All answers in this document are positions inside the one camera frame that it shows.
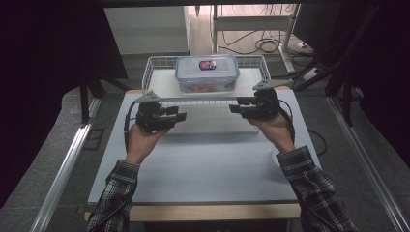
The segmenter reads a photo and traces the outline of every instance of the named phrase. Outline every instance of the plastic food container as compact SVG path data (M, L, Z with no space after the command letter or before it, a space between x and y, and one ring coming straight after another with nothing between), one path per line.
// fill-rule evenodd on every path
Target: plastic food container
M238 76L232 55L183 56L176 62L175 77L184 93L229 92L235 89Z

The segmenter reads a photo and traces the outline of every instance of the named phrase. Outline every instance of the black cable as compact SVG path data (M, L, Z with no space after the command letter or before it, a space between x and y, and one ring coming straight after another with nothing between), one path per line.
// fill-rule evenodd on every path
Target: black cable
M124 121L124 143L126 145L126 151L128 152L128 146L129 146L129 130L130 130L130 117L131 117L131 112L133 107L135 106L136 102L133 101L132 104L130 105L129 111L127 112L125 121Z
M235 11L234 6L235 6L235 5L232 5L232 11L235 13L235 16L238 16L238 14L236 14L236 11Z
M120 210L122 210L126 204L132 200L132 194L129 195L123 195L123 197L120 197L118 204L116 207L109 212L105 217L100 220L99 223L97 223L93 228L91 228L88 232L95 232L98 231L103 225L105 225L112 217L117 214Z
M288 13L291 13L294 8L295 8L295 4L289 4L289 5L287 5L286 9L284 9L284 10L285 10L286 12L288 12Z
M318 133L318 132L316 132L316 131L314 131L314 130L307 129L307 131L309 131L309 132L315 134L316 136L318 136L319 138L321 138L322 141L323 141L323 146L324 146L325 148L323 149L322 152L317 153L317 156L321 156L321 155L325 154L325 152L328 150L328 143L326 142L326 139L325 139L322 135L320 135L320 133Z
M269 15L272 15L272 10L274 9L274 5L271 4L271 11L269 12Z
M255 44L256 50L251 51L251 52L239 52L239 51L230 49L230 48L225 47L225 46L218 46L218 48L226 49L226 50L232 51L232 52L240 54L240 55L250 55L250 54L253 54L253 53L255 53L259 50L262 50L266 53L273 53L276 50L278 50L278 46L276 46L275 49L273 49L273 50L265 50L265 49L263 49L263 45L265 45L265 44L275 44L275 43L272 40L269 40L269 39L258 40Z
M253 33L255 33L255 32L258 32L258 31L249 32L249 33L245 34L244 36L242 36L241 38L239 38L238 40L236 40L236 41L234 41L234 42L232 42L232 43L227 43L227 42L226 42L225 34L223 33L223 40L224 40L224 42L226 43L226 45L230 46L230 45L233 45L234 43L240 41L241 39L243 39L243 38L245 38L245 37L247 37L247 36L249 36L249 35L251 35L251 34L253 34Z
M263 12L266 12L268 10L268 4L265 4L265 7L262 9L262 12L259 13L259 16L262 15Z
M283 102L287 105L287 107L289 108L289 113L290 113L290 120L293 122L293 113L292 113L292 108L290 107L290 105L284 101L284 100L279 100L280 102Z

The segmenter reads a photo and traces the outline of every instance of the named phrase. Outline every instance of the blue container lid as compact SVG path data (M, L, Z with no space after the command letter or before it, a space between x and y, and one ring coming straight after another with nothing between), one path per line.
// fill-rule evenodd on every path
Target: blue container lid
M182 56L177 59L178 80L232 78L239 76L238 62L233 55Z

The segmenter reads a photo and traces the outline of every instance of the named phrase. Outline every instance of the container label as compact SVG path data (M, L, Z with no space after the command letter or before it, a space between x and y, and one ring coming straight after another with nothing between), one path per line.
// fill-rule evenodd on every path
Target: container label
M214 70L217 68L217 63L213 60L199 62L199 69L202 71Z

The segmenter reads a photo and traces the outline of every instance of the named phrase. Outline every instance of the person's right hand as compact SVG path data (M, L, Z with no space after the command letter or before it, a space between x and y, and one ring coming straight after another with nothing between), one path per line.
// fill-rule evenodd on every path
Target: person's right hand
M281 114L270 120L248 119L249 123L259 127L265 137L271 141L281 153L287 153L295 150L292 137L286 120Z

